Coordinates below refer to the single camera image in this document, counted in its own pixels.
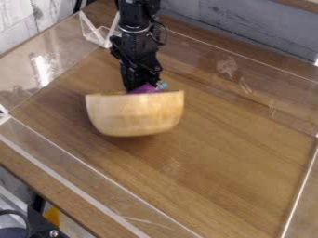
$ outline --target white wall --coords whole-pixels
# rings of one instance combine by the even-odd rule
[[[73,13],[76,0],[0,0],[0,54]]]
[[[161,0],[163,8],[315,61],[318,14],[271,0]]]

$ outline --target wood grain surface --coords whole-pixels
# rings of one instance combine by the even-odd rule
[[[2,142],[0,142],[0,152],[0,166],[13,173],[46,201],[56,204],[58,209],[80,223],[81,227],[89,229],[92,234],[97,236],[106,233],[106,237],[118,237],[117,234],[121,235],[120,237],[134,237]]]
[[[98,6],[110,8],[110,3]],[[203,86],[209,81],[200,78],[209,70],[204,59],[196,61],[196,68],[189,72],[175,42],[168,47],[175,49],[175,57],[163,49],[160,60],[169,64],[163,78],[171,89],[185,91],[185,115],[171,132],[155,137],[113,139],[94,130],[84,95],[122,89],[117,60],[102,49],[16,108],[12,116],[201,237],[275,237],[288,215],[315,139],[211,94]],[[195,52],[200,56],[204,49],[199,47]],[[175,68],[187,72],[176,73]],[[260,75],[268,73],[259,68],[255,72],[259,72],[259,80]],[[216,78],[227,85],[224,76]],[[50,181],[41,178],[42,174],[33,177],[28,169],[21,172],[10,160],[2,163],[98,237],[114,237],[112,230],[105,231],[112,225],[109,218],[100,216],[94,224],[84,213],[94,209],[74,205],[68,208],[64,203],[73,203],[73,197],[58,192],[52,194]],[[33,169],[26,162],[21,166],[29,171]],[[66,177],[62,169],[53,169]],[[96,189],[82,184],[84,176],[85,171],[80,171],[72,180],[101,202],[109,194],[101,186]],[[125,232],[117,229],[116,237],[130,237]]]

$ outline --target clear plastic sheet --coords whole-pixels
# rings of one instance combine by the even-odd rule
[[[316,136],[318,81],[314,79],[284,72],[176,32],[169,32],[160,61],[172,78],[187,77],[187,83],[207,93]]]
[[[0,103],[6,109],[17,106],[97,48],[102,42],[98,36],[106,38],[108,28],[98,27],[97,33],[92,29],[86,25],[80,26],[78,16],[74,16],[0,59],[0,71],[4,72],[5,79],[0,85]],[[207,93],[316,137],[315,79],[281,71],[176,32],[169,32],[168,46],[161,48],[159,60],[168,77],[177,80],[177,75],[181,75],[187,79],[183,83],[199,87]],[[138,237],[199,237],[110,178],[10,117],[2,118],[0,139]],[[283,238],[299,235],[311,237],[315,233],[316,225],[309,216],[318,200],[314,190],[315,170],[314,157],[291,206]],[[113,196],[100,197],[96,193],[100,187]],[[307,236],[303,234],[304,229],[308,231]]]
[[[6,118],[0,141],[137,237],[200,237],[29,127]]]
[[[72,16],[0,58],[1,111],[12,110],[97,48]]]

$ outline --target wooden bowl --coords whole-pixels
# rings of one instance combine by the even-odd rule
[[[113,137],[137,137],[171,130],[184,110],[184,91],[85,96],[85,107],[97,131]]]

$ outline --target white tiled wall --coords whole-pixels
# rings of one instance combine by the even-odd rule
[[[73,13],[76,0],[0,0],[0,54]]]

